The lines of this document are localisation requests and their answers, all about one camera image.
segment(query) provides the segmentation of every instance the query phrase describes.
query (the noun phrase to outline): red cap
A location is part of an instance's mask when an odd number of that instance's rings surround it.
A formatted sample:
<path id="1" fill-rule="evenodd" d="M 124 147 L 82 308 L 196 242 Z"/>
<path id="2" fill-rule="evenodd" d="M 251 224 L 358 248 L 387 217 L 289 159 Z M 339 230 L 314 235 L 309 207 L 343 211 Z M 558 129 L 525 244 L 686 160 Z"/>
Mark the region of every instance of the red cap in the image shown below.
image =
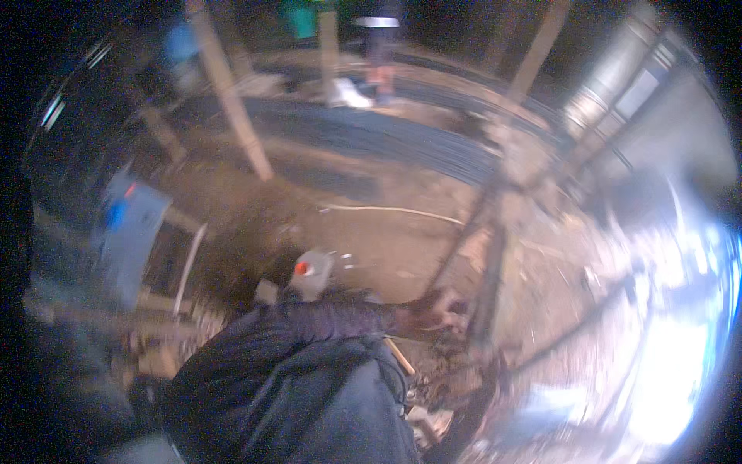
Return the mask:
<path id="1" fill-rule="evenodd" d="M 296 264 L 296 267 L 294 267 L 294 273 L 299 275 L 305 275 L 309 271 L 309 263 L 306 261 L 301 261 L 300 263 Z"/>

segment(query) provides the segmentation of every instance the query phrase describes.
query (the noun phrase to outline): dark background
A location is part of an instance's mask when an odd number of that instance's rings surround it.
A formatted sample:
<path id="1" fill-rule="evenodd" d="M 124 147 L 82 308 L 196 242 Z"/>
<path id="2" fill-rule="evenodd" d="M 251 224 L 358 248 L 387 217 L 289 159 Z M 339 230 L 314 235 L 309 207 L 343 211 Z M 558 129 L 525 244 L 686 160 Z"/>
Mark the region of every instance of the dark background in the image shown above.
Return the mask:
<path id="1" fill-rule="evenodd" d="M 411 2 L 405 19 L 405 29 L 411 39 L 439 50 L 451 50 L 462 40 L 469 12 L 475 1 L 421 0 Z M 257 2 L 243 2 L 239 8 L 247 14 Z M 591 60 L 605 45 L 604 40 L 588 41 L 592 33 L 610 30 L 624 14 L 622 2 L 580 1 L 574 2 L 571 17 L 547 59 L 543 73 L 550 74 L 565 86 L 574 85 L 571 79 L 579 80 L 579 72 L 589 70 Z M 739 21 L 742 6 L 737 1 L 665 1 L 660 9 L 685 32 L 692 48 L 700 55 L 706 73 L 718 90 L 724 103 L 723 112 L 738 144 L 742 108 L 742 82 L 740 76 L 741 34 Z M 23 274 L 20 266 L 25 250 L 19 246 L 30 234 L 33 219 L 29 221 L 30 198 L 23 190 L 23 183 L 16 170 L 27 135 L 27 120 L 31 116 L 37 99 L 43 93 L 55 72 L 65 69 L 71 53 L 88 44 L 91 36 L 105 32 L 112 24 L 132 11 L 133 2 L 114 4 L 109 1 L 34 1 L 7 6 L 1 9 L 4 47 L 1 68 L 1 88 L 4 97 L 3 116 L 3 181 L 2 229 L 9 247 L 2 260 L 3 291 L 3 337 L 0 352 L 3 355 L 3 398 L 22 409 L 3 408 L 3 422 L 14 424 L 11 430 L 21 440 L 17 445 L 29 441 L 39 445 L 36 437 L 36 422 L 31 420 L 43 413 L 34 409 L 36 404 L 30 380 L 24 372 L 22 312 L 19 296 L 23 289 Z M 150 11 L 144 7 L 140 12 Z M 528 12 L 528 24 L 522 39 L 510 51 L 506 60 L 505 74 L 512 73 L 518 59 L 528 49 L 532 35 L 538 27 L 543 8 Z M 742 352 L 740 334 L 732 340 L 732 353 Z M 739 410 L 740 369 L 739 355 L 729 359 L 726 366 L 728 376 L 720 385 L 718 402 L 706 411 L 706 417 L 696 421 L 679 444 L 680 453 L 674 462 L 739 462 L 739 439 L 742 416 Z M 6 422 L 14 419 L 17 422 Z M 27 448 L 33 456 L 34 447 Z"/>

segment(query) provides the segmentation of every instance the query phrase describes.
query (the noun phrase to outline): wooden pole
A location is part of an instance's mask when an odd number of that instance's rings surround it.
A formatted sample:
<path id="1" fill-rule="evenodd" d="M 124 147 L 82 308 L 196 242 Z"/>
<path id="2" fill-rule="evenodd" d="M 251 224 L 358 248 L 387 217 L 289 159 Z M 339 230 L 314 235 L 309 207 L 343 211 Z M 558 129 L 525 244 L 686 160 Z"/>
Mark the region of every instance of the wooden pole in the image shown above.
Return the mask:
<path id="1" fill-rule="evenodd" d="M 562 29 L 565 19 L 567 19 L 569 6 L 570 0 L 552 0 L 539 33 L 533 40 L 528 54 L 523 59 L 518 74 L 510 84 L 508 90 L 510 101 L 519 105 L 528 95 L 541 65 L 551 51 L 551 47 L 554 46 L 554 41 L 557 40 L 559 31 Z"/>
<path id="2" fill-rule="evenodd" d="M 168 154 L 171 163 L 178 165 L 185 161 L 188 151 L 175 134 L 175 129 L 162 116 L 160 109 L 148 101 L 144 91 L 131 78 L 123 82 L 123 91 L 131 104 L 139 110 L 139 114 L 144 117 L 147 129 Z"/>
<path id="3" fill-rule="evenodd" d="M 245 105 L 234 89 L 234 79 L 227 65 L 224 50 L 219 43 L 214 28 L 211 26 L 211 18 L 204 8 L 203 0 L 186 0 L 185 5 L 198 41 L 199 56 L 204 68 L 209 73 L 211 83 L 221 101 L 222 109 L 232 125 L 232 130 L 242 146 L 243 153 L 250 160 L 253 169 L 261 180 L 271 180 L 273 169 L 266 158 L 260 139 L 257 138 L 252 128 Z"/>
<path id="4" fill-rule="evenodd" d="M 320 48 L 322 62 L 322 89 L 325 100 L 332 96 L 335 69 L 340 61 L 338 49 L 338 23 L 334 10 L 320 12 Z"/>

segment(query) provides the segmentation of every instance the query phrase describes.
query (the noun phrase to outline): white hose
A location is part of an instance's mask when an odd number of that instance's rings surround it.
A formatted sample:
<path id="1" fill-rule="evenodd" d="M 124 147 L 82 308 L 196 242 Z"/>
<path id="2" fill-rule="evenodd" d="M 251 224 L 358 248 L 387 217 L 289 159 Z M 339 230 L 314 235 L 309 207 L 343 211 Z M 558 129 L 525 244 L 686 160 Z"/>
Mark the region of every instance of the white hose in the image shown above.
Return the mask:
<path id="1" fill-rule="evenodd" d="M 441 216 L 441 215 L 433 214 L 432 212 L 418 211 L 416 209 L 395 208 L 394 206 L 340 206 L 340 205 L 320 205 L 320 206 L 322 206 L 323 208 L 338 209 L 338 210 L 341 210 L 341 211 L 373 210 L 373 211 L 400 211 L 400 212 L 409 212 L 410 214 L 414 214 L 414 215 L 428 216 L 429 218 L 445 220 L 447 222 L 458 224 L 460 226 L 463 226 L 464 225 L 464 223 L 462 223 L 460 220 L 454 219 L 454 218 L 449 218 L 448 216 Z"/>

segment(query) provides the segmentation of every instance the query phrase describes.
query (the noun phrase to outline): wooden stick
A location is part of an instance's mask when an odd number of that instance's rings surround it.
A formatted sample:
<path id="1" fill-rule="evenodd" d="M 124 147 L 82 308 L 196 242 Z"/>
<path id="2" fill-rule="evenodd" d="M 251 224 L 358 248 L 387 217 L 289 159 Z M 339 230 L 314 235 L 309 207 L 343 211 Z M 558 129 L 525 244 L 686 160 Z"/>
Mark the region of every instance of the wooden stick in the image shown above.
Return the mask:
<path id="1" fill-rule="evenodd" d="M 180 143 L 175 130 L 162 117 L 162 113 L 155 108 L 148 100 L 142 89 L 137 87 L 133 82 L 124 84 L 124 94 L 129 101 L 139 109 L 139 113 L 144 117 L 147 129 L 152 137 L 160 144 L 163 150 L 170 157 L 171 163 L 178 165 L 186 160 L 188 151 Z"/>
<path id="2" fill-rule="evenodd" d="M 546 13 L 539 33 L 533 40 L 528 54 L 523 59 L 513 83 L 510 84 L 508 99 L 512 102 L 520 104 L 528 95 L 541 65 L 544 64 L 544 60 L 554 46 L 554 41 L 557 40 L 564 21 L 567 19 L 569 6 L 570 0 L 552 0 L 551 7 Z"/>
<path id="3" fill-rule="evenodd" d="M 412 364 L 410 364 L 409 361 L 407 361 L 407 358 L 404 357 L 404 354 L 402 354 L 402 352 L 399 350 L 397 344 L 386 337 L 384 337 L 384 344 L 389 347 L 394 357 L 397 358 L 397 361 L 399 361 L 399 364 L 401 364 L 402 367 L 404 367 L 404 369 L 407 371 L 407 375 L 414 376 L 415 368 Z"/>
<path id="4" fill-rule="evenodd" d="M 322 65 L 322 88 L 325 100 L 329 102 L 332 96 L 332 80 L 335 78 L 335 69 L 338 66 L 338 26 L 335 11 L 320 13 L 320 49 Z"/>
<path id="5" fill-rule="evenodd" d="M 227 58 L 211 26 L 211 18 L 204 8 L 203 0 L 186 0 L 185 5 L 198 41 L 199 56 L 209 73 L 214 91 L 219 96 L 234 135 L 237 136 L 245 157 L 252 163 L 258 177 L 263 181 L 271 180 L 273 169 L 266 158 L 260 139 L 252 128 L 245 105 L 234 89 L 234 79 L 227 65 Z"/>
<path id="6" fill-rule="evenodd" d="M 162 219 L 166 223 L 176 227 L 180 227 L 181 229 L 184 229 L 185 231 L 193 235 L 196 235 L 201 229 L 200 222 L 193 219 L 191 216 L 188 216 L 186 213 L 180 211 L 179 209 L 174 208 L 173 206 L 170 206 L 165 210 L 165 215 L 162 217 Z"/>
<path id="7" fill-rule="evenodd" d="M 188 314 L 191 312 L 191 300 L 182 300 L 178 313 Z M 168 296 L 156 295 L 154 293 L 139 291 L 137 295 L 137 307 L 151 311 L 164 311 L 170 313 L 175 307 L 175 298 Z"/>

